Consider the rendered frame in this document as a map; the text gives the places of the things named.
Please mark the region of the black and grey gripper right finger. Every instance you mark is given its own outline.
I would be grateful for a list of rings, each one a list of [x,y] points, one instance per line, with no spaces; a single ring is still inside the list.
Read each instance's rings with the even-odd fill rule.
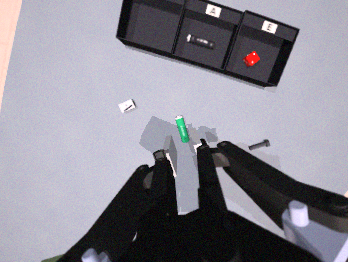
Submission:
[[[203,262],[242,262],[215,167],[223,168],[288,241],[322,262],[348,262],[348,197],[296,181],[229,141],[210,148],[195,128],[190,133],[197,154]]]

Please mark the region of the red die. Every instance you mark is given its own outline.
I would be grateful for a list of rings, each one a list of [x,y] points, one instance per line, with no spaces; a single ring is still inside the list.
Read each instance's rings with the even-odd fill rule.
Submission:
[[[260,58],[258,57],[255,51],[249,53],[246,57],[243,58],[243,61],[245,62],[247,67],[252,66],[258,60],[260,60]]]

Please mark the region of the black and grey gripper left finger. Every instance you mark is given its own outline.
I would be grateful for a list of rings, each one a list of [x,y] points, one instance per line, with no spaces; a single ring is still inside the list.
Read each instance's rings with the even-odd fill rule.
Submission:
[[[89,231],[56,262],[116,262],[130,244],[127,262],[167,262],[167,215],[178,215],[172,135],[153,157],[155,165],[139,166]]]

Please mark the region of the black aaa battery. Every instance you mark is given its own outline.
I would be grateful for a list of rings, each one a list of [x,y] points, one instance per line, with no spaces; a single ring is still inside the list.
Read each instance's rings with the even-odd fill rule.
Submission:
[[[195,43],[197,45],[201,45],[201,46],[204,46],[204,47],[208,47],[210,49],[213,49],[214,46],[215,46],[215,42],[209,41],[207,39],[203,39],[203,38],[200,38],[200,37],[196,37],[194,35],[189,35],[187,39],[188,39],[187,40],[188,42]]]

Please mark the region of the grey metal bolt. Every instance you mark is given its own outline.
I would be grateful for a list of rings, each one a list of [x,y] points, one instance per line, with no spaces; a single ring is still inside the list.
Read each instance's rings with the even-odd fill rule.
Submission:
[[[266,147],[270,146],[270,142],[268,139],[264,140],[264,142],[250,146],[250,149],[253,150],[253,149],[263,147],[263,146],[266,146]]]

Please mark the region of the green aa battery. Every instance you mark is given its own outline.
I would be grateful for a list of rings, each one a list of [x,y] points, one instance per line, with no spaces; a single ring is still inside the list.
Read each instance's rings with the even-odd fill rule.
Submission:
[[[176,123],[177,123],[177,127],[181,136],[181,140],[183,143],[186,143],[189,141],[189,136],[187,133],[187,129],[184,123],[184,119],[182,115],[179,115],[177,117],[175,117]]]

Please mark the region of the black three-compartment bin rack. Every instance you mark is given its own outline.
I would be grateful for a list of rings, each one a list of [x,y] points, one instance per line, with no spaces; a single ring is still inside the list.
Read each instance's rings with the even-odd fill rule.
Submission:
[[[117,27],[124,45],[262,87],[278,85],[299,31],[210,0],[123,0]],[[213,41],[215,46],[188,42],[189,35]],[[243,58],[253,51],[260,60],[247,67]]]

